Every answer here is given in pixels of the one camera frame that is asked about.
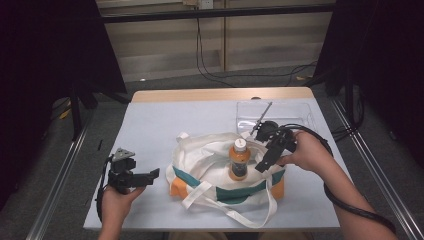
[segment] bottle label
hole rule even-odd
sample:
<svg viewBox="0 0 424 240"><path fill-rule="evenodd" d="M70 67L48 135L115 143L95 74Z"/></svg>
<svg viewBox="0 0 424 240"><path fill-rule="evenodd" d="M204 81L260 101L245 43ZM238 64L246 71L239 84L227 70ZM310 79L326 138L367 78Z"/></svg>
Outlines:
<svg viewBox="0 0 424 240"><path fill-rule="evenodd" d="M243 177L247 173L247 164L246 163L235 163L231 164L231 171L237 177Z"/></svg>

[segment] plastic lid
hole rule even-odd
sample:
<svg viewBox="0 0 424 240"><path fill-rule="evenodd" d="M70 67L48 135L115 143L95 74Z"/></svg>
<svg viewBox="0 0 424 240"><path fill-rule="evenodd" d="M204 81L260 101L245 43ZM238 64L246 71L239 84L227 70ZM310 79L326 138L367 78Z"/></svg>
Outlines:
<svg viewBox="0 0 424 240"><path fill-rule="evenodd" d="M243 138L239 138L234 142L234 150L236 152L244 152L246 151L246 140Z"/></svg>

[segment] white tabletop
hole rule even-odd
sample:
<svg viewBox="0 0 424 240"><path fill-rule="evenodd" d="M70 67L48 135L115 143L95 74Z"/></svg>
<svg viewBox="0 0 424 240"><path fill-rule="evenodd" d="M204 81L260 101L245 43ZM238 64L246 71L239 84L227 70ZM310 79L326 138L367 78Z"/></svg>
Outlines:
<svg viewBox="0 0 424 240"><path fill-rule="evenodd" d="M288 105L307 104L311 110L313 128L329 141L336 161L347 172L313 97L272 99L271 101ZM135 174L150 172L156 168L160 168L161 174L154 184L148 186L134 201L131 212L123 224L124 230L252 230L246 229L216 209L193 206L185 210L181 205L181 199L169 195L169 184L165 178L165 170L172 161L172 151L177 144L176 136L182 131L191 136L236 132L239 102L241 100L147 101L129 104L111 154L120 147L135 152L136 155L133 157L137 161L137 167L133 170ZM87 229L101 228L94 201L96 191L97 189L93 189L93 200L84 224L84 228ZM241 211L248 218L260 221L266 216L267 205L244 208ZM278 200L277 213L261 231L316 231L337 227L339 223L331 202L324 194L322 180L314 173L304 171L297 166L287 166L285 196Z"/></svg>

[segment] bag strap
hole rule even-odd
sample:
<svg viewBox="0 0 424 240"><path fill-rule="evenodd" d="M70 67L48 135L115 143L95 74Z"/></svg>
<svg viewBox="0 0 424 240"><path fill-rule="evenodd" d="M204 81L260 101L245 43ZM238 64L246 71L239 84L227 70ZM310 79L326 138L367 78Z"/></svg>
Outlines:
<svg viewBox="0 0 424 240"><path fill-rule="evenodd" d="M237 222L243 224L246 227L249 228L261 228L263 227L269 219L271 219L274 214L277 212L277 201L275 201L274 197L271 193L271 187L272 187L272 177L269 175L266 178L266 194L268 196L268 213L265 217L264 221L261 223L253 222L243 215L241 215L239 212L237 212L234 209L231 209L224 204L217 202L214 199L211 199L207 197L204 193L208 191L212 187L212 184L203 181L200 185L198 185L196 188L191 191L191 193L182 201L183 206L188 209L190 206L196 202L197 204L213 207L216 209L220 209L223 211L227 216L231 217L232 219L236 220Z"/></svg>

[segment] person's left hand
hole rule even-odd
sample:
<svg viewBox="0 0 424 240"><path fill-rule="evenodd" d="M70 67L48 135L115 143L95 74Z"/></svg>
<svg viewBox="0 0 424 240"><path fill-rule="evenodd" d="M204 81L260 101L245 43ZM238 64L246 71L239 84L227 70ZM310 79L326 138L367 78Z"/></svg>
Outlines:
<svg viewBox="0 0 424 240"><path fill-rule="evenodd" d="M122 219L127 217L131 209L131 203L144 191L143 188L136 188L132 192L124 195L116 191L115 188L107 186L103 193L102 201L102 221L109 218Z"/></svg>
<svg viewBox="0 0 424 240"><path fill-rule="evenodd" d="M102 230L99 239L119 239L122 224L131 209L132 202L144 191L136 188L124 195L107 186L102 198Z"/></svg>

